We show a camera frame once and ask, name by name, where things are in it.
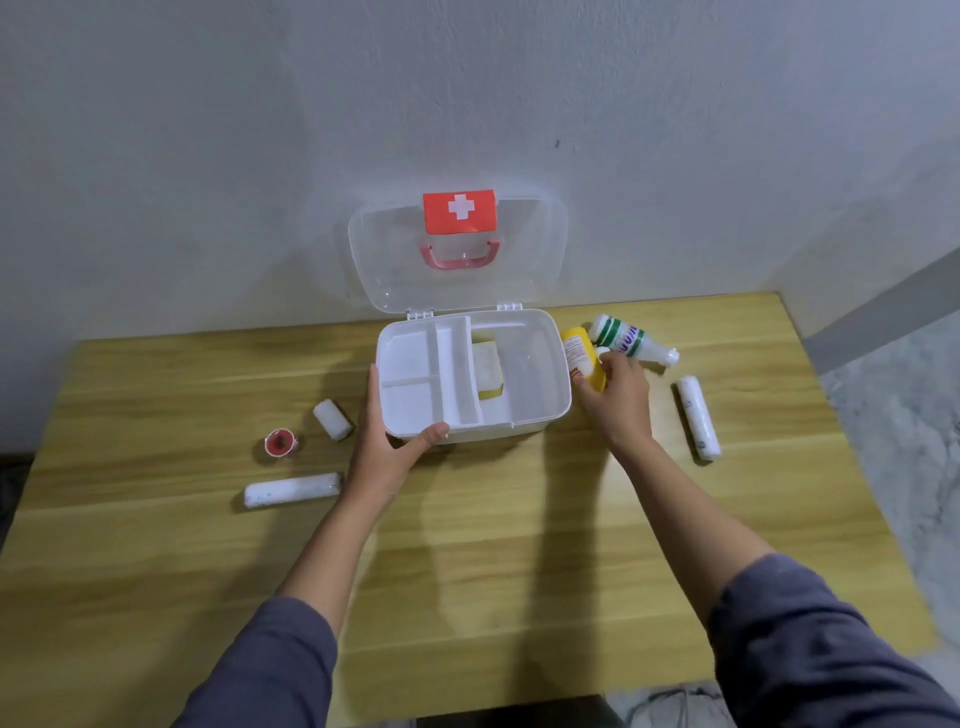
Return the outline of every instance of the left hand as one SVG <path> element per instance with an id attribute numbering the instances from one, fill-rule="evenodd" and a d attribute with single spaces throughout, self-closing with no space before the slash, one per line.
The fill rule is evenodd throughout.
<path id="1" fill-rule="evenodd" d="M 387 428 L 383 424 L 380 375 L 375 364 L 370 365 L 367 396 L 360 410 L 359 425 L 340 501 L 362 503 L 379 516 L 400 492 L 414 463 L 446 437 L 450 425 L 435 423 L 402 448 L 394 448 L 387 439 Z"/>

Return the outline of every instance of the wooden table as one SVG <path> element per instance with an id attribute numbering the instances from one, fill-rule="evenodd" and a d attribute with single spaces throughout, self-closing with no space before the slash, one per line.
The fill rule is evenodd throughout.
<path id="1" fill-rule="evenodd" d="M 729 511 L 819 571 L 895 647 L 933 630 L 773 295 L 606 311 L 676 346 L 655 434 Z M 77 347 L 0 557 L 0 716 L 167 725 L 292 564 L 323 501 L 245 512 L 248 483 L 347 466 L 310 410 L 355 416 L 382 322 Z M 693 461 L 670 389 L 703 384 L 724 458 Z M 264 463 L 277 426 L 296 458 Z M 542 434 L 447 446 L 364 552 L 331 724 L 711 675 L 707 641 L 623 471 L 574 408 Z"/>

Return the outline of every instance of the yellow bottle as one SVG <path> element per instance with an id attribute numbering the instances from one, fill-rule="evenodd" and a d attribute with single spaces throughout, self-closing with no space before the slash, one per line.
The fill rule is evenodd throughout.
<path id="1" fill-rule="evenodd" d="M 570 378 L 581 374 L 587 378 L 590 386 L 597 392 L 603 392 L 607 386 L 607 373 L 600 366 L 596 349 L 590 343 L 587 330 L 583 327 L 568 328 L 560 338 L 564 342 L 566 368 Z"/>

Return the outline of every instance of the red cross label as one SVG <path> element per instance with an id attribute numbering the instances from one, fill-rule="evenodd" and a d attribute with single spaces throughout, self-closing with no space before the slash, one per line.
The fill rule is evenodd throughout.
<path id="1" fill-rule="evenodd" d="M 431 235 L 496 230 L 496 198 L 491 189 L 472 192 L 427 192 L 423 220 Z"/>

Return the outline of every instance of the white plastic box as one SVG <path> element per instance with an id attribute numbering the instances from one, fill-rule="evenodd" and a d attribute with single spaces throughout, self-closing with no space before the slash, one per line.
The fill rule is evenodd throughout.
<path id="1" fill-rule="evenodd" d="M 418 204 L 362 209 L 350 250 L 372 303 L 406 313 L 376 347 L 384 424 L 410 438 L 435 422 L 448 442 L 543 429 L 570 408 L 564 346 L 553 318 L 522 304 L 542 298 L 560 273 L 566 210 L 543 198 L 497 200 L 497 230 L 427 235 Z M 434 316 L 434 309 L 461 310 Z M 503 393 L 480 400 L 471 343 L 496 342 Z"/>

